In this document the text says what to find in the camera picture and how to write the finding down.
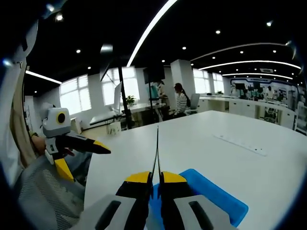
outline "striped shirt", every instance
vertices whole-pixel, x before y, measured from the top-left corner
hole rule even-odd
[[[176,114],[178,113],[184,113],[187,108],[187,97],[181,93],[177,94],[177,108],[176,108]]]

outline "light strip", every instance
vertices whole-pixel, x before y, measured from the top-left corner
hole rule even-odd
[[[38,73],[33,73],[33,72],[31,72],[31,71],[28,71],[28,70],[26,70],[25,73],[30,74],[30,75],[33,75],[33,76],[38,77],[38,78],[42,78],[42,79],[45,79],[45,80],[48,80],[48,81],[55,82],[55,83],[60,84],[60,85],[62,84],[62,82],[60,82],[60,81],[58,81],[58,80],[54,80],[54,79],[52,79],[52,78],[45,77],[45,76],[40,75],[40,74],[38,74]]]
[[[214,65],[214,66],[207,66],[207,67],[204,67],[204,68],[200,68],[198,70],[209,69],[209,68],[218,67],[218,66],[226,66],[226,65],[241,64],[241,63],[253,63],[253,62],[266,62],[266,63],[283,64],[283,65],[292,66],[294,68],[301,69],[299,66],[296,66],[296,65],[293,65],[293,64],[290,64],[290,63],[286,63],[286,62],[256,60],[256,61],[235,61],[235,62],[228,62],[228,63],[218,64],[218,65]]]
[[[168,0],[168,2],[160,9],[160,11],[156,14],[156,16],[152,19],[152,21],[149,23],[148,27],[144,31],[142,37],[140,38],[139,42],[137,43],[136,47],[134,48],[134,51],[128,61],[127,67],[130,67],[133,59],[135,58],[137,52],[141,48],[141,45],[145,41],[146,37],[150,33],[150,31],[154,28],[154,26],[158,23],[158,21],[162,18],[162,16],[168,11],[169,8],[171,8],[172,5],[176,3],[177,0]]]
[[[277,74],[270,74],[270,73],[227,73],[227,74],[222,74],[222,76],[231,76],[231,75],[267,75],[267,76],[274,76],[274,77],[280,77],[280,78],[287,78],[287,79],[293,79],[290,77],[286,77],[283,75],[277,75]]]
[[[197,57],[197,58],[194,58],[192,59],[191,61],[195,61],[199,58],[203,58],[205,56],[209,56],[209,55],[212,55],[212,54],[215,54],[215,53],[218,53],[218,52],[222,52],[222,51],[226,51],[226,50],[230,50],[230,49],[236,49],[236,48],[240,48],[240,47],[245,47],[245,46],[259,46],[259,45],[272,45],[272,46],[287,46],[287,44],[280,44],[280,43],[272,43],[272,42],[257,42],[257,43],[249,43],[249,44],[244,44],[244,45],[238,45],[238,46],[232,46],[232,47],[228,47],[228,48],[225,48],[225,49],[220,49],[220,50],[217,50],[217,51],[213,51],[211,53],[208,53],[208,54],[205,54],[205,55],[202,55],[200,57]]]

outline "power outlet strip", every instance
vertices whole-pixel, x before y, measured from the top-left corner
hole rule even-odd
[[[250,143],[245,143],[240,139],[236,139],[236,138],[225,136],[225,135],[215,135],[214,134],[213,136],[216,137],[216,138],[219,138],[221,140],[227,141],[231,144],[245,148],[245,149],[252,151],[256,154],[259,154],[261,156],[264,156],[264,157],[267,156],[267,153],[259,146],[255,146],[255,145],[252,145]]]

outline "blue tray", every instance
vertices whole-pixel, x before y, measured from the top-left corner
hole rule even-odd
[[[188,169],[179,175],[186,178],[195,195],[204,195],[219,208],[227,212],[230,218],[230,223],[234,227],[237,227],[241,223],[248,212],[248,206],[246,204],[216,186],[194,169]],[[158,186],[159,184],[153,186],[154,196],[153,199],[150,199],[149,204],[154,216],[161,226],[161,229],[164,230],[163,220],[161,218],[161,198],[157,199]]]

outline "window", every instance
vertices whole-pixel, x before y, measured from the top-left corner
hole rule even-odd
[[[87,75],[62,83],[59,94],[61,107],[67,108],[70,114],[92,108]]]
[[[140,99],[138,81],[134,67],[123,67],[123,79],[125,86],[125,95],[134,96],[136,100]],[[109,69],[102,79],[102,94],[105,105],[114,104],[114,89],[119,84],[118,68]]]
[[[224,83],[221,74],[212,73],[215,92],[222,91],[224,93]]]
[[[207,71],[193,69],[195,93],[210,92],[209,76]]]

